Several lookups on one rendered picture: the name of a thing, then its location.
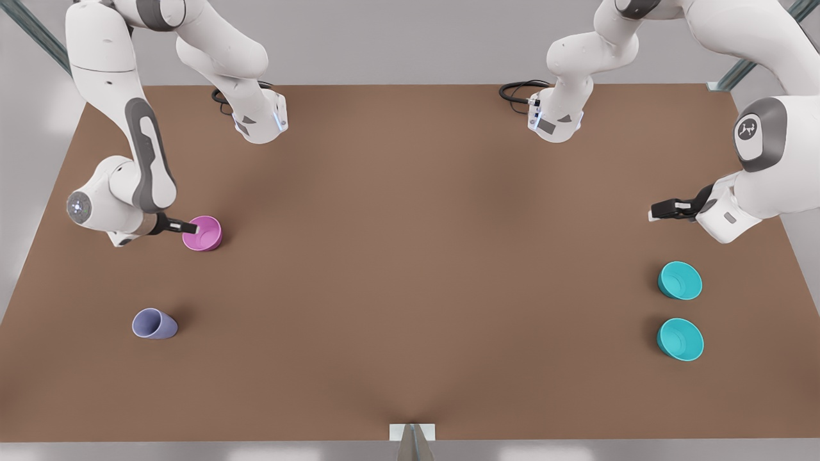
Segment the pink bowl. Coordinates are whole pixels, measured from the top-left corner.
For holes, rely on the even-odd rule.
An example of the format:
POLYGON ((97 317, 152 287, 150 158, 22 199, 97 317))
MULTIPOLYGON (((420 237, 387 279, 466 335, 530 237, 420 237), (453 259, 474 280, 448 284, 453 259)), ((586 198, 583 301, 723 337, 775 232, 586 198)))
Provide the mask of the pink bowl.
POLYGON ((197 233, 183 233, 184 245, 194 251, 211 251, 222 242, 222 225, 213 216, 197 216, 190 221, 197 226, 197 233))

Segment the teal bowl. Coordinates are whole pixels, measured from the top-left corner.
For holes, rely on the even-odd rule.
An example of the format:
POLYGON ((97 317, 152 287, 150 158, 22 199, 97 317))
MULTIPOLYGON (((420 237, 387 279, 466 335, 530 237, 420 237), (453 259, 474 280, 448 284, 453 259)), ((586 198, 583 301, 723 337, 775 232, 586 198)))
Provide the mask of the teal bowl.
POLYGON ((705 339, 699 328, 683 318, 671 318, 658 329, 658 347, 667 356, 690 362, 699 359, 705 350, 705 339))
POLYGON ((694 266, 671 261, 660 270, 658 287, 662 294, 674 300, 694 300, 701 294, 703 281, 694 266))

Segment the lavender blue cup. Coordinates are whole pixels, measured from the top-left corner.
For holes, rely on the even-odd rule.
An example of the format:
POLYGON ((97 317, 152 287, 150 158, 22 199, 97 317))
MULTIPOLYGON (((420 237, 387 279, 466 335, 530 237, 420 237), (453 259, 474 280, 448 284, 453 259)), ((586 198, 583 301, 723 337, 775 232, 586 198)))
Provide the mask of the lavender blue cup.
POLYGON ((147 307, 135 315, 131 330, 143 339, 168 339, 178 332, 178 324, 167 313, 147 307))

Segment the silver frame post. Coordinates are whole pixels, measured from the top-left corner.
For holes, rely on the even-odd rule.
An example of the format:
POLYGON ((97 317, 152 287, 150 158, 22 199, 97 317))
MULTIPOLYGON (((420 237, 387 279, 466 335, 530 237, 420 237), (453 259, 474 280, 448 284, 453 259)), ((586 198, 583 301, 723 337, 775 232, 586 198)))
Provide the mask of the silver frame post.
POLYGON ((68 75, 72 75, 65 45, 24 6, 22 0, 0 0, 0 9, 3 9, 68 75))
MULTIPOLYGON (((801 26, 801 23, 818 8, 818 6, 820 6, 820 0, 794 0, 794 2, 788 6, 787 13, 801 26)), ((721 79, 707 82, 708 91, 730 92, 734 90, 756 65, 757 64, 752 61, 738 60, 735 65, 732 65, 732 67, 727 70, 721 79)))
POLYGON ((429 446, 436 440, 434 424, 389 424, 389 440, 399 442, 397 461, 434 461, 429 446))

